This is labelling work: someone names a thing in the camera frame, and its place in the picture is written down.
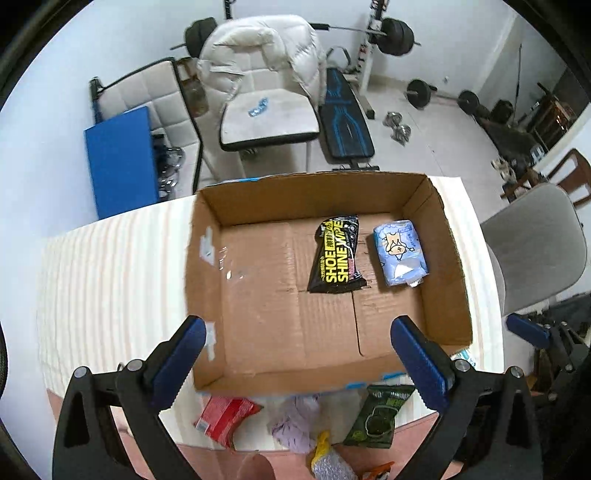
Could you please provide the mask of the grey office chair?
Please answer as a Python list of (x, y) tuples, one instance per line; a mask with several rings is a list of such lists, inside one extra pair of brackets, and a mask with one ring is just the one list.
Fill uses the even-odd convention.
[(506, 316), (573, 286), (587, 264), (587, 244), (574, 204), (559, 186), (542, 183), (481, 224)]

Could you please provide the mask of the orange snack bag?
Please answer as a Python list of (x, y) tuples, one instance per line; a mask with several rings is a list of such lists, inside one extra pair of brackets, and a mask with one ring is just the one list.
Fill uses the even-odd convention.
[(394, 462), (387, 462), (385, 464), (373, 467), (372, 469), (363, 471), (358, 477), (359, 480), (389, 480)]

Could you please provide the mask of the red snack packet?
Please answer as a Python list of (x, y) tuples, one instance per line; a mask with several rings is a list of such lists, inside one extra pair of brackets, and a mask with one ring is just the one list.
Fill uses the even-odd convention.
[(242, 422), (263, 410), (247, 398), (211, 396), (193, 427), (226, 449), (235, 449), (233, 435)]

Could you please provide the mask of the wooden chair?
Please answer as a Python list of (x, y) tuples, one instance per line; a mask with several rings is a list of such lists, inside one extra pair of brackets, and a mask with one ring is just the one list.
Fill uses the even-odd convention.
[(591, 167), (589, 161), (577, 149), (570, 149), (550, 171), (547, 178), (550, 182), (554, 182), (553, 178), (568, 161), (574, 162), (574, 169), (562, 180), (556, 182), (556, 185), (562, 188), (568, 195), (572, 194), (579, 188), (585, 188), (587, 195), (573, 202), (574, 207), (580, 209), (591, 201)]

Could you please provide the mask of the chrome dumbbells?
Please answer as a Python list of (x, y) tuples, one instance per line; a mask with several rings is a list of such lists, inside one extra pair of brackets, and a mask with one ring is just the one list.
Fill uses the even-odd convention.
[(412, 129), (403, 123), (403, 115), (397, 111), (389, 111), (383, 121), (383, 125), (390, 128), (394, 141), (406, 145), (410, 141)]

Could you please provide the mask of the light blue tissue pack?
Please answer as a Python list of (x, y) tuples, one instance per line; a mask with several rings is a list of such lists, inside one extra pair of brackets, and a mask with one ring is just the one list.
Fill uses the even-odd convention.
[(429, 275), (419, 235), (410, 220), (377, 226), (374, 240), (389, 287), (407, 285), (415, 288)]

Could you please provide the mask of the barbell on rack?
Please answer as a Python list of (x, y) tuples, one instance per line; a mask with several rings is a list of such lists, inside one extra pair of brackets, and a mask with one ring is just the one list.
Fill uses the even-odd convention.
[[(197, 58), (208, 36), (216, 27), (217, 22), (213, 17), (193, 22), (184, 31), (184, 41), (171, 47), (171, 50), (185, 47), (191, 57)], [(377, 45), (382, 53), (397, 57), (410, 53), (416, 45), (421, 46), (421, 43), (415, 40), (411, 27), (406, 22), (393, 18), (384, 18), (379, 29), (331, 26), (327, 23), (311, 23), (311, 28), (318, 31), (348, 30), (365, 33), (369, 36), (370, 43)]]

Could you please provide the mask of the lavender knit cloth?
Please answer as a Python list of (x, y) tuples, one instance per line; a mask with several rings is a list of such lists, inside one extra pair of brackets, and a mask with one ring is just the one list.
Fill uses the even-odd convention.
[(316, 395), (290, 397), (270, 423), (270, 435), (290, 452), (308, 454), (317, 443), (314, 430), (320, 413), (321, 405)]

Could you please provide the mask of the black blue weight bench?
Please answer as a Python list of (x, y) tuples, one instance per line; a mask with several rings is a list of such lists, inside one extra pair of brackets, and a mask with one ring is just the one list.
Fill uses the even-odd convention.
[(325, 134), (325, 149), (342, 169), (379, 171), (370, 160), (375, 146), (356, 95), (344, 74), (327, 69), (325, 102), (318, 111)]

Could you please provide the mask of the floor barbell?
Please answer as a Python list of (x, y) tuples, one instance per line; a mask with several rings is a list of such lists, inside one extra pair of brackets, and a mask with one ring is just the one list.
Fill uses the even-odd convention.
[(427, 107), (433, 97), (455, 102), (467, 115), (474, 115), (480, 107), (479, 97), (470, 90), (463, 90), (459, 95), (452, 96), (440, 92), (435, 85), (428, 84), (421, 79), (410, 81), (405, 95), (408, 102), (416, 109)]

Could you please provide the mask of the green wet wipes pack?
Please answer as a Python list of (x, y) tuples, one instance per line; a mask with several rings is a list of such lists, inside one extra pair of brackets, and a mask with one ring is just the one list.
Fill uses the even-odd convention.
[(413, 385), (370, 385), (360, 413), (342, 443), (389, 449), (393, 443), (396, 417), (415, 389)]

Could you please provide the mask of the black shoe shine wipes pack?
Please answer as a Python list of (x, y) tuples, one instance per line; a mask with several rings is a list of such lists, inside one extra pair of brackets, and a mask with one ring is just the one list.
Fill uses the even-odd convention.
[(356, 215), (335, 216), (318, 226), (315, 232), (318, 248), (308, 280), (308, 292), (341, 294), (367, 285), (356, 268), (359, 228)]

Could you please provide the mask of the yellow silver scrub pad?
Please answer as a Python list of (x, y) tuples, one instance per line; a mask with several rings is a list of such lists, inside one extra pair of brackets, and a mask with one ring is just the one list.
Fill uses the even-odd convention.
[(315, 453), (311, 458), (311, 473), (315, 480), (356, 480), (355, 471), (332, 447), (328, 430), (318, 434)]

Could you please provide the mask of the white puffer jacket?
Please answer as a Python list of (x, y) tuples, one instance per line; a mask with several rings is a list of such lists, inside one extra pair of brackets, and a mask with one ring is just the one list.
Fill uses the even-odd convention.
[(283, 88), (325, 102), (327, 57), (303, 17), (286, 14), (229, 20), (208, 36), (197, 75), (209, 109), (221, 112), (239, 94)]

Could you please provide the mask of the blue foam board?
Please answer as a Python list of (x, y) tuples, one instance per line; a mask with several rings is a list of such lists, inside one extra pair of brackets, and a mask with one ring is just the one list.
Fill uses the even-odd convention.
[(85, 144), (100, 219), (158, 201), (147, 107), (127, 111), (86, 129)]

